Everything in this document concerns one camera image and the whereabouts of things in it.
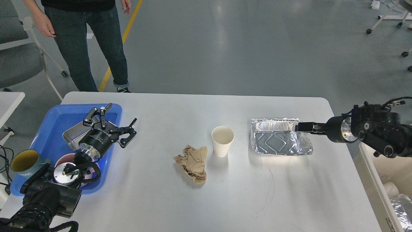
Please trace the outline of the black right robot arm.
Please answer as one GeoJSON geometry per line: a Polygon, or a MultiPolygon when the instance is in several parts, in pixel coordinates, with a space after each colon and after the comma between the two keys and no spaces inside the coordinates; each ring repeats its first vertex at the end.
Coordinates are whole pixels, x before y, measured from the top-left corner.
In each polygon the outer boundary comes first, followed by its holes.
{"type": "Polygon", "coordinates": [[[400,122],[399,113],[391,109],[403,105],[409,96],[394,98],[384,104],[354,105],[348,113],[334,116],[326,123],[298,123],[294,130],[325,135],[335,143],[361,141],[375,150],[374,156],[411,157],[412,128],[400,122]]]}

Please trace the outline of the person's right hand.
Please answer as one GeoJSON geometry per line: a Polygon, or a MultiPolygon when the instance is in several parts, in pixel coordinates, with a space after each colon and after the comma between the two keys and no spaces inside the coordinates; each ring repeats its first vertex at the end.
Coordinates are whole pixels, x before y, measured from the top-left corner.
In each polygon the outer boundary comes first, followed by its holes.
{"type": "Polygon", "coordinates": [[[41,32],[45,37],[48,38],[56,38],[55,30],[53,29],[52,23],[47,15],[42,12],[34,12],[32,13],[35,26],[37,27],[38,31],[41,32]]]}

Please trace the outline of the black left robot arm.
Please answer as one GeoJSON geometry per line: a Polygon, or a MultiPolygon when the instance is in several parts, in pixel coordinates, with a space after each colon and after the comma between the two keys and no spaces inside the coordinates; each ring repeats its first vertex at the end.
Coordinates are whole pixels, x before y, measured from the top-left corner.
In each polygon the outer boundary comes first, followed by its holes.
{"type": "Polygon", "coordinates": [[[78,222],[68,221],[50,228],[54,216],[70,218],[81,198],[81,186],[101,178],[99,160],[113,144],[125,148],[136,136],[133,128],[137,119],[128,126],[118,127],[106,119],[112,104],[93,107],[82,122],[63,133],[71,150],[28,149],[20,152],[10,167],[25,178],[20,188],[24,195],[22,207],[11,217],[1,218],[2,232],[57,232],[69,228],[78,231],[78,222]]]}

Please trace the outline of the person's left hand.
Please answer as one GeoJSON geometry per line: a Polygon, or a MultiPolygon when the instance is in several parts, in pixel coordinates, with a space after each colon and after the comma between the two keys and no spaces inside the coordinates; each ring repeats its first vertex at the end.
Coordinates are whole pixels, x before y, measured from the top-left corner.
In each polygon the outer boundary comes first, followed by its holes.
{"type": "Polygon", "coordinates": [[[122,11],[129,15],[132,11],[132,4],[131,4],[131,0],[121,0],[120,1],[122,4],[122,11]]]}

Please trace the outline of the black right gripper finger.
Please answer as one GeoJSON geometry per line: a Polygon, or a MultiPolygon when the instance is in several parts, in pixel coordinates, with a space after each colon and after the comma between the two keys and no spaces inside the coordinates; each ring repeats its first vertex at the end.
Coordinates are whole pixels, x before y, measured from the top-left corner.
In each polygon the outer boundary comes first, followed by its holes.
{"type": "Polygon", "coordinates": [[[325,123],[300,122],[295,126],[296,132],[306,132],[310,134],[325,134],[327,126],[325,123]]]}

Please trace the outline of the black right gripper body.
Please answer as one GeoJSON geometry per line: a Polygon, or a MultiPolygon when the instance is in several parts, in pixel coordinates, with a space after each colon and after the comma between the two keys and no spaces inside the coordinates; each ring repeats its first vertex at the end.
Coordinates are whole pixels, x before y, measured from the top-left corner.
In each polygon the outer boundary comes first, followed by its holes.
{"type": "Polygon", "coordinates": [[[325,135],[335,143],[354,143],[350,116],[335,116],[325,123],[325,135]]]}

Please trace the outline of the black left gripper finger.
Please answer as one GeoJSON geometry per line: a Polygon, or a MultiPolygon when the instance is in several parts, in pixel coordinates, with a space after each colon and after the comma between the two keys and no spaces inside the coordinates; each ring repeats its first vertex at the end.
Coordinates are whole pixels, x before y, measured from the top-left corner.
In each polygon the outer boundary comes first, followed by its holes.
{"type": "Polygon", "coordinates": [[[109,124],[106,120],[106,112],[110,110],[112,103],[109,103],[106,107],[97,108],[94,107],[90,112],[84,117],[83,125],[91,127],[92,130],[101,130],[101,131],[112,131],[113,125],[109,124]]]}
{"type": "Polygon", "coordinates": [[[109,137],[113,142],[117,142],[121,148],[125,148],[137,135],[133,125],[137,122],[135,118],[126,127],[116,127],[109,130],[109,137]]]}

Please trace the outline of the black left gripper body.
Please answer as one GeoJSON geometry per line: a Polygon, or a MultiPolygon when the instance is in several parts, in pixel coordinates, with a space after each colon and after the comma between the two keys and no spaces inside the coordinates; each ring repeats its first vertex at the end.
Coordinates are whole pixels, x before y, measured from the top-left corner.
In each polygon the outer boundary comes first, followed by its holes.
{"type": "Polygon", "coordinates": [[[117,128],[114,124],[107,124],[105,129],[101,124],[95,124],[79,141],[80,150],[93,159],[99,159],[119,139],[119,135],[110,134],[110,130],[117,128]]]}

